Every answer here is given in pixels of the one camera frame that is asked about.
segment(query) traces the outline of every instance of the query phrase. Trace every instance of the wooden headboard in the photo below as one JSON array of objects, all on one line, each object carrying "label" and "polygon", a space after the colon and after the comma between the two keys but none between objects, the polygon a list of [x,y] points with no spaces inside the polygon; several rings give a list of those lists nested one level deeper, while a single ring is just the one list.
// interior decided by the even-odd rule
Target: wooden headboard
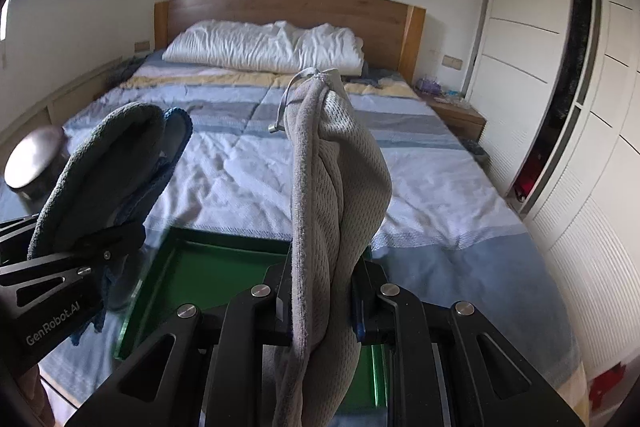
[{"label": "wooden headboard", "polygon": [[299,28],[329,23],[351,28],[364,41],[365,60],[413,80],[424,8],[389,0],[169,0],[154,6],[156,49],[205,19],[267,24],[286,20]]}]

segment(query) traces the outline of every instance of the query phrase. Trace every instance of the screw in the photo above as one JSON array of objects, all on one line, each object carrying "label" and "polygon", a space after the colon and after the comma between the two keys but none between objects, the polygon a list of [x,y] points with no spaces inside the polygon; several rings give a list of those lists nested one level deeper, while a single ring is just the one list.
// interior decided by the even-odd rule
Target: screw
[{"label": "screw", "polygon": [[181,319],[190,319],[196,314],[198,309],[193,304],[183,304],[178,308],[178,317]]},{"label": "screw", "polygon": [[395,297],[400,293],[400,288],[398,285],[388,282],[380,286],[380,293],[387,297]]},{"label": "screw", "polygon": [[474,308],[473,304],[471,304],[470,302],[466,302],[466,301],[460,301],[460,302],[456,302],[456,311],[458,312],[458,315],[472,315],[474,311],[476,311],[476,309]]},{"label": "screw", "polygon": [[257,284],[251,288],[251,295],[254,297],[266,297],[271,293],[271,288],[266,284]]}]

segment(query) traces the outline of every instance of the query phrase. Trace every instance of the round stool seat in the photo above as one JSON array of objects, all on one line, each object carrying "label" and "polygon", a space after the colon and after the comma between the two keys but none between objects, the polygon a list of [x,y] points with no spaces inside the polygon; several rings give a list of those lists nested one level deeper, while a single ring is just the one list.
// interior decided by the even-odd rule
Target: round stool seat
[{"label": "round stool seat", "polygon": [[41,200],[56,186],[68,159],[62,127],[40,127],[15,146],[4,168],[4,182],[29,201]]}]

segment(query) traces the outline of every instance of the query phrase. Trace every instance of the wardrobe door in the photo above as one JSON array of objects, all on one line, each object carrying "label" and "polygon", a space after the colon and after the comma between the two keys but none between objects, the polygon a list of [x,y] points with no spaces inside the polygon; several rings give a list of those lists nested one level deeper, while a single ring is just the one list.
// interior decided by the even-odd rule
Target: wardrobe door
[{"label": "wardrobe door", "polygon": [[524,218],[556,279],[588,379],[640,345],[640,0],[602,0],[589,89]]},{"label": "wardrobe door", "polygon": [[467,93],[486,118],[489,178],[506,195],[554,92],[572,0],[490,0]]}]

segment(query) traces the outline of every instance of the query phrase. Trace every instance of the wooden nightstand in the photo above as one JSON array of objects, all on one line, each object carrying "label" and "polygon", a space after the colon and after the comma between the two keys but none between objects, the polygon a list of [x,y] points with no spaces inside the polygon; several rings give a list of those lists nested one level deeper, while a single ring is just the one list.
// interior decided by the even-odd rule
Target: wooden nightstand
[{"label": "wooden nightstand", "polygon": [[439,102],[430,94],[417,92],[458,138],[478,141],[486,120],[473,107],[458,107],[452,103]]}]

